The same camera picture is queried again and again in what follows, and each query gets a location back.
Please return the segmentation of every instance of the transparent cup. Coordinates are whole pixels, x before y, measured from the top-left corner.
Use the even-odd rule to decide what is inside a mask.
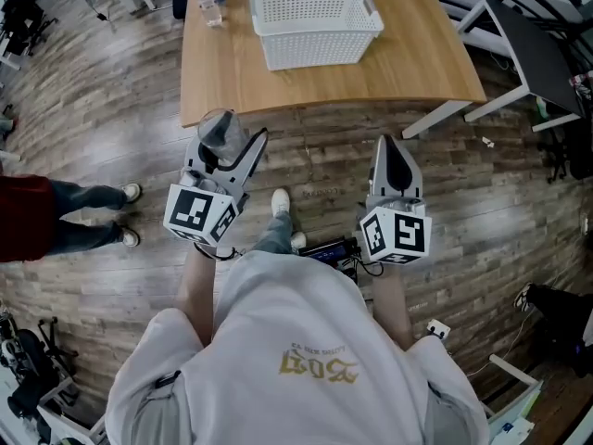
[[[197,126],[197,136],[226,166],[234,163],[249,141],[237,115],[226,108],[215,108],[206,114]]]

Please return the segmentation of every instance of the shoe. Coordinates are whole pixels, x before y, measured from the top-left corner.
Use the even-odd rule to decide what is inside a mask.
[[[276,217],[282,211],[290,211],[290,197],[285,189],[278,188],[271,196],[271,215]]]
[[[527,301],[527,292],[532,285],[532,282],[527,282],[521,292],[515,297],[513,305],[517,310],[527,312],[531,308],[531,303]]]
[[[305,237],[305,233],[294,233],[290,238],[290,247],[293,248],[293,252],[298,253],[300,248],[304,248],[307,246],[307,238]]]
[[[132,229],[122,227],[121,231],[123,232],[121,242],[126,248],[135,248],[138,244],[140,244],[140,236]]]
[[[138,183],[126,184],[122,189],[127,197],[126,203],[133,203],[142,195],[142,188]]]

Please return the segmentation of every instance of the red jacket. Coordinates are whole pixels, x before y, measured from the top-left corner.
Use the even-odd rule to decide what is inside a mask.
[[[42,176],[0,176],[0,262],[36,261],[52,247],[55,196]]]

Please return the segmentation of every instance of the white plastic basket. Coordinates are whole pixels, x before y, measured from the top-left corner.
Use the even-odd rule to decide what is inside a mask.
[[[359,62],[383,21],[372,0],[251,0],[269,70]]]

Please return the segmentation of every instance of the wooden table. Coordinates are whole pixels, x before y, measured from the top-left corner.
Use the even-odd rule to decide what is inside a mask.
[[[472,61],[438,0],[373,2],[385,30],[358,64],[269,71],[249,0],[227,0],[227,15],[218,28],[208,27],[197,1],[188,0],[182,126],[196,125],[214,108],[247,113],[341,101],[448,101],[407,129],[416,134],[472,102],[486,101]]]

